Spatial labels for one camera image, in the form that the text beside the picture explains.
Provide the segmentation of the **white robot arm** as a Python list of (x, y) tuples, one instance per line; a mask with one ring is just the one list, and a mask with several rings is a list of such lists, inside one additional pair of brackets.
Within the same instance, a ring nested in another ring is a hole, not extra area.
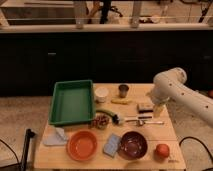
[(156, 74), (149, 96), (153, 104), (165, 104), (170, 98), (185, 105), (213, 127), (213, 100), (188, 88), (186, 72), (179, 67)]

